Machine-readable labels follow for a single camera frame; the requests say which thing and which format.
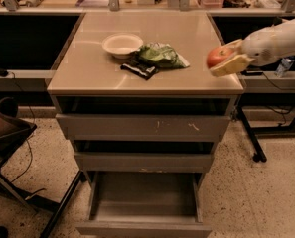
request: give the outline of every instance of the speckled floor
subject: speckled floor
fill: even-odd
[[[55,119],[35,122],[38,128],[29,140],[33,161],[14,185],[29,192],[45,188],[38,195],[60,201],[77,172],[73,149]],[[261,139],[260,143],[266,163],[252,160],[254,151],[241,122],[230,123],[199,191],[204,222],[213,228],[210,238],[295,238],[295,138]],[[2,173],[14,179],[30,158],[24,144]],[[80,183],[50,237],[81,237],[75,223],[86,219],[89,197],[88,183]],[[8,228],[10,238],[39,237],[50,216],[0,196],[0,225]]]

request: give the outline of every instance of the red apple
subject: red apple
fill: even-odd
[[[212,49],[207,55],[207,67],[211,68],[218,63],[223,62],[232,55],[234,50],[230,47],[219,46]]]

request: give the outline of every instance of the workbench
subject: workbench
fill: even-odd
[[[144,80],[101,47],[115,33],[170,44],[191,66]],[[199,189],[243,93],[236,75],[207,70],[206,55],[219,44],[204,12],[86,13],[48,86],[92,188],[88,220],[76,226],[81,234],[209,235]]]

